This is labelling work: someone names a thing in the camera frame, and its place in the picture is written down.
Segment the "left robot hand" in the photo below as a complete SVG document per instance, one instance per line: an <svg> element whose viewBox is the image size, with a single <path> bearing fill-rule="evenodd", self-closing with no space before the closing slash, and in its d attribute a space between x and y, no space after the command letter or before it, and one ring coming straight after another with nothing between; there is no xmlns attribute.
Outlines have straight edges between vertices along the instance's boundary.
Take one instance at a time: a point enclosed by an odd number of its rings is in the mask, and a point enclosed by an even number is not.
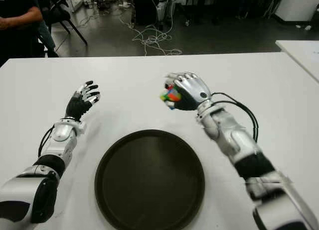
<svg viewBox="0 0 319 230"><path fill-rule="evenodd" d="M64 117L80 121L82 115L100 100L98 87L94 81L87 81L82 84L69 100Z"/></svg>

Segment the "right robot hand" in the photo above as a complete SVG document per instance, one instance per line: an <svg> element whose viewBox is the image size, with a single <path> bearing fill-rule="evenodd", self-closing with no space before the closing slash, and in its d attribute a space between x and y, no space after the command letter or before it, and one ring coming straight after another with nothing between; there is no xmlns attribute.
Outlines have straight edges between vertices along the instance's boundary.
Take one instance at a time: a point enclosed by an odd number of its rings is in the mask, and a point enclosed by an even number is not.
<svg viewBox="0 0 319 230"><path fill-rule="evenodd" d="M194 111L213 104L210 89L194 73L169 73L164 87L165 93L160 98L172 110Z"/></svg>

